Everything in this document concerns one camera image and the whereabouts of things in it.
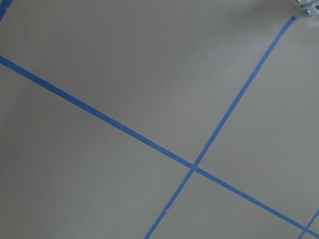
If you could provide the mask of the aluminium frame post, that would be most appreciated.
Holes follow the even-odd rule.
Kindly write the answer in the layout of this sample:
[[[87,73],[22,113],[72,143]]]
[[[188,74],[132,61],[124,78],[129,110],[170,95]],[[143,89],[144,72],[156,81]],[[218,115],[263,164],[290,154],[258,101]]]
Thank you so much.
[[[296,0],[308,17],[319,14],[319,0]]]

